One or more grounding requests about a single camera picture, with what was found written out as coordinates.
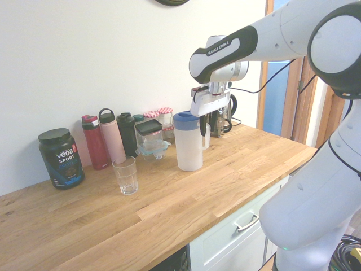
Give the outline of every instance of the kettle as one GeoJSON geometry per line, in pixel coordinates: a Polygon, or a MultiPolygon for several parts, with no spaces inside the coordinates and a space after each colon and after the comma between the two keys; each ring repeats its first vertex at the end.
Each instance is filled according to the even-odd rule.
{"type": "Polygon", "coordinates": [[[213,111],[208,116],[212,137],[220,138],[224,133],[232,129],[232,116],[237,110],[237,99],[231,94],[230,102],[227,106],[213,111]]]}

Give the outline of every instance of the water bottle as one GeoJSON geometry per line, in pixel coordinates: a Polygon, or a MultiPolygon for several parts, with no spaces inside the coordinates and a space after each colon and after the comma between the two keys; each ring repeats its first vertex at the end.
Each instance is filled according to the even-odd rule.
{"type": "Polygon", "coordinates": [[[125,162],[125,151],[123,147],[122,138],[118,129],[117,121],[112,110],[104,108],[99,112],[100,128],[102,130],[105,145],[107,146],[111,161],[117,163],[125,162]]]}
{"type": "Polygon", "coordinates": [[[125,154],[137,157],[138,155],[135,153],[137,150],[137,139],[134,130],[135,118],[133,118],[130,113],[121,113],[117,116],[117,123],[125,154]]]}
{"type": "Polygon", "coordinates": [[[108,166],[108,155],[102,139],[98,117],[86,115],[81,118],[91,165],[95,170],[104,169],[108,166]]]}

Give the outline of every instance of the dishwasher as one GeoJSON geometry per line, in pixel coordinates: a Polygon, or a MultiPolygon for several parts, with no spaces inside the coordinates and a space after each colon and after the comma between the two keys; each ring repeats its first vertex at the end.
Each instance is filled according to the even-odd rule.
{"type": "Polygon", "coordinates": [[[190,271],[188,268],[186,247],[169,256],[150,271],[190,271]]]}

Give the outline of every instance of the wooden door frame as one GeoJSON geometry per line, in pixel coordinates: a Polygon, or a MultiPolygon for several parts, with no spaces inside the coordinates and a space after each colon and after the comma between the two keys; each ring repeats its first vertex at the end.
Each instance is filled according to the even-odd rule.
{"type": "Polygon", "coordinates": [[[322,109],[321,122],[315,146],[316,148],[319,148],[337,129],[341,122],[344,106],[345,100],[337,96],[331,87],[328,86],[322,109]]]}
{"type": "MultiPolygon", "coordinates": [[[[304,84],[308,83],[314,75],[315,73],[311,69],[309,59],[305,56],[302,65],[301,82],[304,84]]],[[[318,77],[315,77],[302,94],[300,94],[301,90],[298,90],[296,115],[294,117],[291,139],[302,144],[306,144],[312,107],[314,104],[317,79],[318,77]]]]}
{"type": "MultiPolygon", "coordinates": [[[[273,12],[275,5],[275,0],[266,1],[266,10],[265,15],[268,15],[273,12]]],[[[261,88],[267,82],[268,76],[268,62],[263,61],[261,64],[261,82],[259,88],[261,88]]],[[[267,87],[265,87],[258,95],[258,112],[257,112],[257,129],[263,130],[263,121],[265,119],[265,108],[266,108],[266,92],[267,87]]]]}
{"type": "Polygon", "coordinates": [[[281,127],[281,136],[287,139],[291,139],[292,136],[294,118],[296,116],[298,83],[301,80],[302,65],[303,58],[298,58],[289,66],[281,127]]]}

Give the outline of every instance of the black container lid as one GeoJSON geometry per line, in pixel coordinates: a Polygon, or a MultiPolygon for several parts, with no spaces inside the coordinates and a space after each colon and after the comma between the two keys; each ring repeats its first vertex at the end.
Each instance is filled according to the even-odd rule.
{"type": "Polygon", "coordinates": [[[99,112],[100,123],[103,123],[103,124],[111,123],[113,120],[115,120],[115,116],[114,116],[114,113],[112,110],[110,110],[109,108],[104,108],[104,109],[100,110],[100,112],[99,112]],[[110,113],[102,114],[102,112],[105,110],[109,110],[110,113]]]}
{"type": "Polygon", "coordinates": [[[60,143],[70,138],[70,131],[67,128],[59,128],[46,131],[38,136],[39,142],[46,145],[60,143]]]}
{"type": "Polygon", "coordinates": [[[135,124],[135,118],[133,118],[130,113],[121,113],[117,116],[117,123],[121,128],[133,127],[135,124]]]}
{"type": "Polygon", "coordinates": [[[148,120],[144,123],[136,124],[136,130],[142,136],[155,133],[163,129],[163,125],[157,120],[148,120]]]}

